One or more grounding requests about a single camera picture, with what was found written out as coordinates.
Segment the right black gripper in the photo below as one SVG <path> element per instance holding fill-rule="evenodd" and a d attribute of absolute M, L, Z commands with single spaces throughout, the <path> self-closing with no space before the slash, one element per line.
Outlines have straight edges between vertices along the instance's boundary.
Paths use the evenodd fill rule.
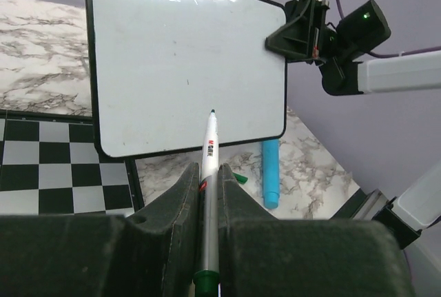
<path fill-rule="evenodd" d="M 265 48 L 286 62 L 320 66 L 339 52 L 336 26 L 326 22 L 327 1 L 291 0 L 285 4 L 285 25 L 265 39 Z"/>

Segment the black framed whiteboard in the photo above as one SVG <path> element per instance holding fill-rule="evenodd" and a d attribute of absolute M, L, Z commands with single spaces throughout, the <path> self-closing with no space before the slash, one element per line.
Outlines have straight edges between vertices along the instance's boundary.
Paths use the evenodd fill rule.
<path fill-rule="evenodd" d="M 270 0 L 85 0 L 94 142 L 113 158 L 280 138 L 287 63 L 265 48 L 286 22 Z"/>

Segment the white green marker pen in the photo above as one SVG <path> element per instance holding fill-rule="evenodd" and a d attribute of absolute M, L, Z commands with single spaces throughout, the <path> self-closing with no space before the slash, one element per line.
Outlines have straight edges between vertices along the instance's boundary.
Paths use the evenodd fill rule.
<path fill-rule="evenodd" d="M 217 296 L 219 290 L 218 171 L 218 123 L 216 112 L 212 110 L 207 122 L 201 161 L 199 185 L 203 200 L 201 266 L 193 278 L 196 296 Z"/>

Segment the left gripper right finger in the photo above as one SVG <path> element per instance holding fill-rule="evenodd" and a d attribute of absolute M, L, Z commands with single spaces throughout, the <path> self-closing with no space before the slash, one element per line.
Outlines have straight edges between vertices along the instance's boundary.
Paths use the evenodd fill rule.
<path fill-rule="evenodd" d="M 381 223 L 279 220 L 218 172 L 223 296 L 413 296 L 407 264 Z"/>

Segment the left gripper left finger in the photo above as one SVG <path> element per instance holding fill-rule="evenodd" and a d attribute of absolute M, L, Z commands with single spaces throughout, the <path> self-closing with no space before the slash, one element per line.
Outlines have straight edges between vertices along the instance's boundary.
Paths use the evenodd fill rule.
<path fill-rule="evenodd" d="M 1 217 L 2 296 L 187 296 L 199 166 L 131 216 Z"/>

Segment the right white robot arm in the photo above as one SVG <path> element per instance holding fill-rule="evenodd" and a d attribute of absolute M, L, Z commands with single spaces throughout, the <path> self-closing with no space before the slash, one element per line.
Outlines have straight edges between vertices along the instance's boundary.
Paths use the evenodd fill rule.
<path fill-rule="evenodd" d="M 391 36 L 379 5 L 368 0 L 329 27 L 329 5 L 318 0 L 293 0 L 282 25 L 265 39 L 265 48 L 288 63 L 318 66 L 324 91 L 332 96 L 406 92 L 440 88 L 440 51 L 399 54 L 361 62 Z M 403 194 L 373 215 L 405 249 L 421 233 L 440 222 L 440 165 L 435 165 Z"/>

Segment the green marker cap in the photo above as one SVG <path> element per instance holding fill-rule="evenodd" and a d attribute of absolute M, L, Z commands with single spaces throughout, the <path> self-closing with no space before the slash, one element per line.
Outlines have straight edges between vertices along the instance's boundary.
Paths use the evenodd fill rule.
<path fill-rule="evenodd" d="M 240 175 L 237 173 L 234 173 L 234 177 L 237 180 L 237 182 L 242 185 L 248 181 L 248 178 L 246 176 L 243 176 L 243 175 Z"/>

